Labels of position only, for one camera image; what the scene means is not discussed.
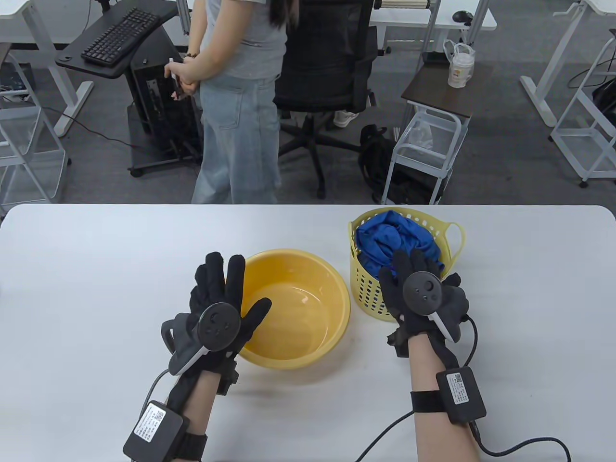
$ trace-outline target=yellow basin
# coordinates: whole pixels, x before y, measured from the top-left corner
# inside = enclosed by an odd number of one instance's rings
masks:
[[[325,260],[300,250],[270,250],[246,261],[242,315],[260,298],[272,309],[240,355],[272,369],[297,369],[340,342],[351,315],[349,290]]]

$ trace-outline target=computer tower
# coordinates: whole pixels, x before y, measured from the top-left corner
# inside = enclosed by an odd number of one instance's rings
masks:
[[[136,85],[136,88],[131,88],[131,92],[133,96],[138,95],[139,101],[135,101],[137,110],[129,110],[129,124],[131,118],[139,118],[143,130],[148,134],[147,138],[155,140],[161,157],[160,164],[173,163],[178,159],[199,162],[203,155],[200,111],[194,98],[175,101],[171,97],[174,92],[173,80],[164,77],[164,66],[169,63],[169,58],[181,62],[164,28],[155,30],[138,48],[131,60]],[[133,162],[135,169],[156,163],[151,164],[140,166]]]

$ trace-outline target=chair base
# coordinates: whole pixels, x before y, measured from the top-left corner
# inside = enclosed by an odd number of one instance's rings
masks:
[[[283,155],[291,151],[295,151],[298,148],[308,149],[308,152],[310,153],[310,158],[312,159],[312,164],[314,165],[314,169],[317,172],[317,198],[319,199],[325,199],[326,192],[325,176],[323,175],[323,168],[321,167],[321,161],[318,157],[317,145],[347,149],[353,152],[360,151],[359,146],[340,141],[338,139],[332,138],[331,136],[321,135],[319,133],[319,130],[321,130],[321,128],[330,119],[332,119],[332,117],[333,114],[328,114],[326,115],[326,117],[318,120],[313,114],[308,114],[306,115],[304,124],[301,128],[287,124],[280,125],[280,129],[283,132],[291,134],[295,138],[280,147],[280,149],[278,150],[278,157],[282,157]]]

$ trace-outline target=black office chair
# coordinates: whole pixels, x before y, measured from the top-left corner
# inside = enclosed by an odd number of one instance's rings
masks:
[[[278,155],[308,149],[317,171],[319,199],[325,198],[325,178],[317,145],[359,151],[359,146],[321,135],[319,130],[331,122],[334,111],[366,109],[368,77],[378,55],[376,27],[368,27],[373,2],[300,0],[298,25],[288,31],[274,102],[282,111],[308,114],[301,128],[281,125],[294,139],[281,146]]]

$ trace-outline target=basket handle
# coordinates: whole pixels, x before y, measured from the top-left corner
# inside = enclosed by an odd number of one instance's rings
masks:
[[[462,226],[460,226],[457,223],[452,222],[452,223],[447,224],[447,228],[445,228],[445,233],[444,233],[445,236],[447,235],[447,231],[449,231],[449,228],[453,225],[456,226],[460,230],[460,235],[462,236],[462,242],[460,243],[460,247],[458,248],[458,251],[452,256],[451,268],[453,268],[453,266],[456,264],[456,261],[458,261],[458,257],[460,256],[460,254],[462,253],[462,249],[466,245],[466,232],[464,231],[464,228],[462,228]]]
[[[349,242],[351,243],[351,256],[357,258],[355,253],[355,246],[353,242],[353,223],[349,222]]]

